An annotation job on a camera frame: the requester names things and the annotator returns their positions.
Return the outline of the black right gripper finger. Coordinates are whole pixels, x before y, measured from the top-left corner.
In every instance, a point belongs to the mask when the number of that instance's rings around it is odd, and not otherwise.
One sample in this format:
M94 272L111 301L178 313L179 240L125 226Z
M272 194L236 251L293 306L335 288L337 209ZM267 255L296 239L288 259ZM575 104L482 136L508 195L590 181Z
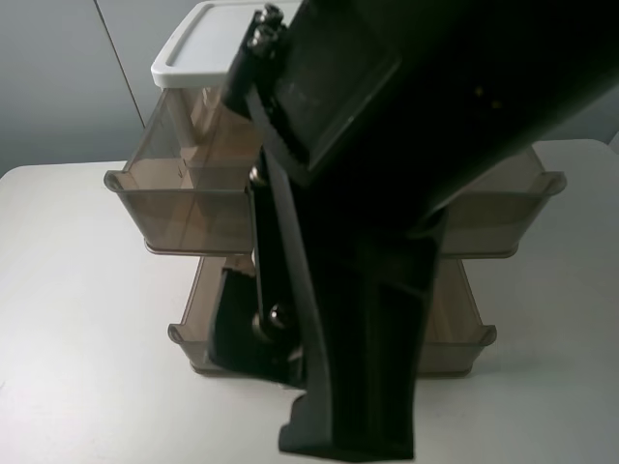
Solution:
M265 163L305 370L279 448L322 459L410 459L446 214L434 213L411 235L357 225L296 200L275 158Z

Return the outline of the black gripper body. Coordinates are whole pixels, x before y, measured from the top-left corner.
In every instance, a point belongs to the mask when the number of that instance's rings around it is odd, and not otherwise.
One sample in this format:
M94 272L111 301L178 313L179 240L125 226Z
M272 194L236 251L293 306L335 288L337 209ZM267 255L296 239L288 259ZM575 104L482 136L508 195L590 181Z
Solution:
M411 229L617 81L614 1L305 1L253 16L221 97L311 236Z

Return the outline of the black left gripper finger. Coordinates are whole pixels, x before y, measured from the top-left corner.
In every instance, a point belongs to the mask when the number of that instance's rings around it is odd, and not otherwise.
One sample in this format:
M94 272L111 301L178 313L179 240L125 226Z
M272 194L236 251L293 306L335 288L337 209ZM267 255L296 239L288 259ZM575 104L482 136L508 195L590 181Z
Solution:
M208 341L210 360L233 373L307 385L310 263L293 187L274 159L249 184L254 274L222 273Z

